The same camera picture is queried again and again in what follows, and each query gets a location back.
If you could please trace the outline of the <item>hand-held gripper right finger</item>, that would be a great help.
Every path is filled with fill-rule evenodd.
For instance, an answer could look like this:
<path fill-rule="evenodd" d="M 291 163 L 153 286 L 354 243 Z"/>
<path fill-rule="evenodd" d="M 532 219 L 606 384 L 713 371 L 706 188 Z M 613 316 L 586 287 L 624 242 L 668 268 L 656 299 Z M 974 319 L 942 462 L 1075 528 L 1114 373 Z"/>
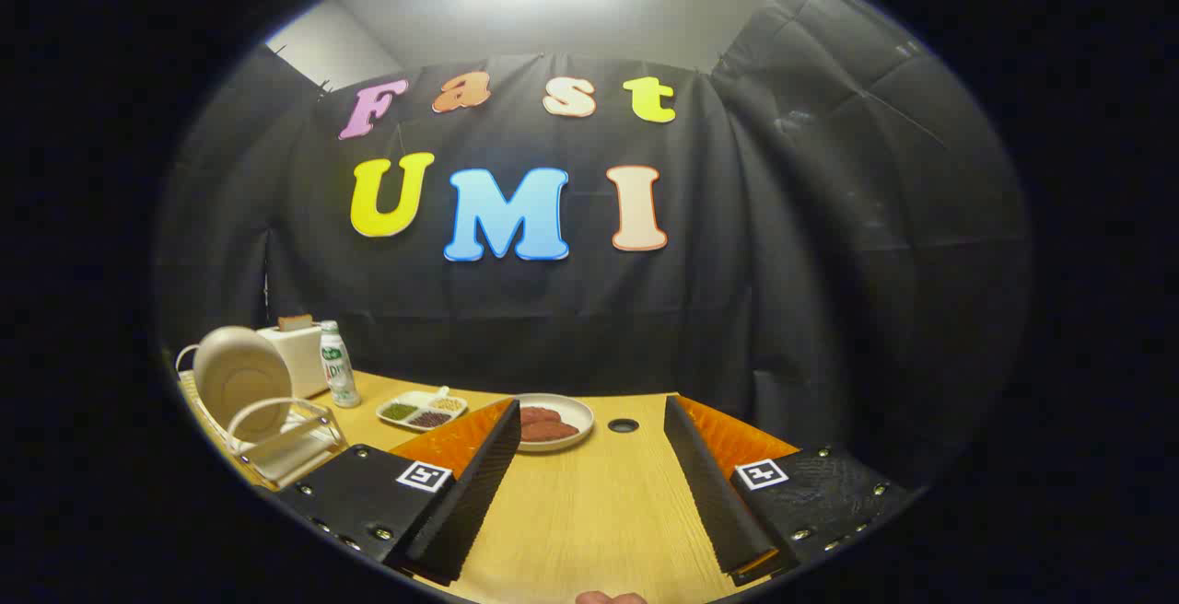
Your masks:
<path fill-rule="evenodd" d="M 661 431 L 736 586 L 825 562 L 915 498 L 847 449 L 796 447 L 681 395 L 666 399 Z"/>

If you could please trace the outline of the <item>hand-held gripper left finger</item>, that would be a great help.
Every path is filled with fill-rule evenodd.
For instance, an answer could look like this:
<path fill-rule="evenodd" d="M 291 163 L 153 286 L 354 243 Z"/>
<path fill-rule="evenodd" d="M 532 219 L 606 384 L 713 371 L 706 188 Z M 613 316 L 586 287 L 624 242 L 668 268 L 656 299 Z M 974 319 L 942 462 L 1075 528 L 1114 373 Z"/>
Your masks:
<path fill-rule="evenodd" d="M 518 454 L 519 420 L 503 399 L 396 448 L 356 444 L 274 499 L 370 562 L 447 586 Z"/>

